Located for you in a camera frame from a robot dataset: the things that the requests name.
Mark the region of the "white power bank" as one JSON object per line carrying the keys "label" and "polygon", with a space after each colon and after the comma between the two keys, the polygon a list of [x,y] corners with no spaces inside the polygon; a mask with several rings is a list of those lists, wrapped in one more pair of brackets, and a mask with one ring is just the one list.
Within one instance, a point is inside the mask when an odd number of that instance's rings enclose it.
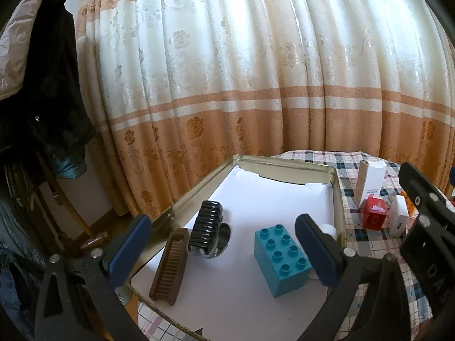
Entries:
{"label": "white power bank", "polygon": [[408,224],[409,213],[406,206],[406,200],[401,195],[391,197],[391,206],[389,210],[389,229],[393,237],[401,236]]}

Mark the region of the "large teal toy brick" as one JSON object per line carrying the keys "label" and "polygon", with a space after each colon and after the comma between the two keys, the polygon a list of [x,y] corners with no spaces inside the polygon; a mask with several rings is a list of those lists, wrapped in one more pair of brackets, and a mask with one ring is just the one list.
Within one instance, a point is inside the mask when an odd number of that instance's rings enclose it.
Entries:
{"label": "large teal toy brick", "polygon": [[312,265],[283,224],[255,232],[254,255],[274,298],[300,289]]}

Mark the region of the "brown wooden comb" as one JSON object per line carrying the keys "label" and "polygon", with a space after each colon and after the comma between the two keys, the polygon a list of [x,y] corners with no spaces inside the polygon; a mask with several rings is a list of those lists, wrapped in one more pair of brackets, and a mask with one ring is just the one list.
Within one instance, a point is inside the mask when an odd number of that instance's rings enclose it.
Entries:
{"label": "brown wooden comb", "polygon": [[176,303],[186,269],[189,238],[188,229],[179,228],[170,233],[150,287],[149,297],[153,301]]}

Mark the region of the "red toy brick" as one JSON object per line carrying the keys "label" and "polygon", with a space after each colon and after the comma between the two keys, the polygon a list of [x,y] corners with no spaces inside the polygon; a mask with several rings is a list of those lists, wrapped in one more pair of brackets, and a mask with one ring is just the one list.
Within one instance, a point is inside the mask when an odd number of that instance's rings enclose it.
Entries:
{"label": "red toy brick", "polygon": [[388,206],[383,199],[369,196],[363,205],[363,228],[379,231],[388,215]]}

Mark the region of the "tall white carton box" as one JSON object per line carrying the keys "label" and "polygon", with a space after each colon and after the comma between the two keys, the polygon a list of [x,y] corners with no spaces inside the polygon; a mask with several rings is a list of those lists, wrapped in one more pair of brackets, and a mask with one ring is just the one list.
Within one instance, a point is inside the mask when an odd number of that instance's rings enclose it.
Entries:
{"label": "tall white carton box", "polygon": [[354,190],[354,203],[359,209],[369,197],[379,197],[382,181],[386,172],[386,163],[383,160],[366,161],[359,164],[358,178]]}

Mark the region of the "black hair clip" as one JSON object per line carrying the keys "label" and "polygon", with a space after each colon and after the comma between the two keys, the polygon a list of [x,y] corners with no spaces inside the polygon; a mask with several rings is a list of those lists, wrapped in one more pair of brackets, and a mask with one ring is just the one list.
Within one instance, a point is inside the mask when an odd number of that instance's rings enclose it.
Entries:
{"label": "black hair clip", "polygon": [[189,253],[207,259],[218,257],[228,247],[230,238],[231,227],[224,222],[221,203],[204,200],[191,230]]}

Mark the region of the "orange cube block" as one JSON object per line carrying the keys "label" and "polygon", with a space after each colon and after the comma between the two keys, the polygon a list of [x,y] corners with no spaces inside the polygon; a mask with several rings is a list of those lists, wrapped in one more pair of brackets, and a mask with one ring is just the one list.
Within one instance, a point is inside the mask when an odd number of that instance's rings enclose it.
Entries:
{"label": "orange cube block", "polygon": [[406,194],[406,192],[404,190],[402,190],[400,192],[400,195],[405,199],[406,208],[407,208],[409,217],[415,217],[416,216],[416,212],[417,212],[417,208],[414,205],[414,203],[411,200],[411,198]]}

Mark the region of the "plaid tablecloth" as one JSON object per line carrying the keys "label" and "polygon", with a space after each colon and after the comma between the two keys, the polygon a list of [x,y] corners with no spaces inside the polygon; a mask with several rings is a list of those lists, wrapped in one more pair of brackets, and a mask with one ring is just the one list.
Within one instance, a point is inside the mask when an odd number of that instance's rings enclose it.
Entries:
{"label": "plaid tablecloth", "polygon": [[[375,156],[365,152],[321,152],[298,150],[282,153],[281,159],[318,163],[337,169],[343,206],[346,217],[347,243],[361,255],[378,257],[384,253],[399,252],[400,239],[390,235],[384,227],[379,231],[365,230],[360,225],[361,215],[353,202],[360,162],[376,161]],[[415,340],[421,329],[430,324],[431,310],[418,281],[406,264],[401,264],[406,291],[409,299],[411,319],[411,339]],[[183,330],[175,327],[167,319],[154,312],[146,303],[139,302],[137,310],[138,326],[149,340],[190,340]]]}

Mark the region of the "dark hanging clothes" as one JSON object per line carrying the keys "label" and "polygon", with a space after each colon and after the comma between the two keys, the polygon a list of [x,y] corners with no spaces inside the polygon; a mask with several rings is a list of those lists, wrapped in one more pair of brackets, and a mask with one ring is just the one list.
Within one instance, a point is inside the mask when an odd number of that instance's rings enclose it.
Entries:
{"label": "dark hanging clothes", "polygon": [[22,0],[1,34],[1,338],[32,340],[48,256],[58,246],[37,197],[86,170],[96,135],[79,86],[66,0]]}

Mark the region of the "cream and orange curtain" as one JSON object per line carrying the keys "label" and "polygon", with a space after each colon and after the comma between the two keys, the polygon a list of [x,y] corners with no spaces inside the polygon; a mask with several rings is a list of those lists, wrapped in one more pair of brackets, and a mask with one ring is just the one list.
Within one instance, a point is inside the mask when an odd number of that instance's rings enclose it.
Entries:
{"label": "cream and orange curtain", "polygon": [[76,44],[120,215],[157,218],[231,155],[300,149],[450,191],[454,45],[424,0],[80,0]]}

